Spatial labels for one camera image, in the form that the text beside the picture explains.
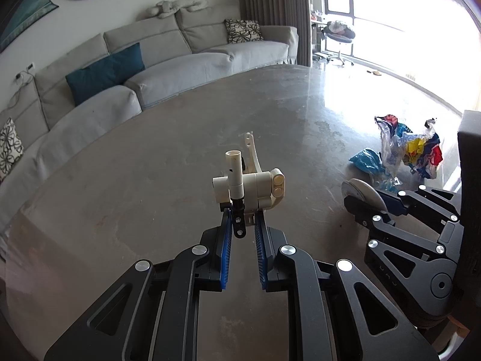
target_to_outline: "sectional couch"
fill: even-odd
[[[142,110],[222,77],[271,64],[295,63],[297,30],[261,26],[263,41],[228,44],[225,19],[238,7],[141,20],[87,40],[38,71],[0,113],[12,117],[25,152],[0,184],[0,255],[13,216],[35,190],[86,145]],[[66,75],[140,43],[145,70],[75,107]],[[3,277],[0,267],[0,278]]]

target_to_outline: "pillow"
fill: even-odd
[[[227,41],[229,43],[242,43],[264,40],[258,21],[226,20],[225,27],[227,28]]]
[[[6,178],[22,155],[22,142],[18,138],[13,120],[9,118],[0,130],[0,182]]]
[[[65,78],[72,91],[75,105],[82,104],[105,89],[123,84],[127,79],[145,70],[140,44],[111,54],[78,69]]]

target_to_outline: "white disc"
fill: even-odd
[[[366,182],[359,179],[351,179],[343,181],[341,184],[342,195],[352,195],[360,200],[368,203],[377,210],[387,212],[386,203],[383,201],[379,193]]]

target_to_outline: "gray curtain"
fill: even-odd
[[[297,63],[311,65],[311,19],[309,0],[239,0],[240,14],[245,20],[260,25],[293,26],[299,34]]]

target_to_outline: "painting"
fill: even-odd
[[[58,8],[50,0],[22,0],[0,35],[0,52],[41,17]]]

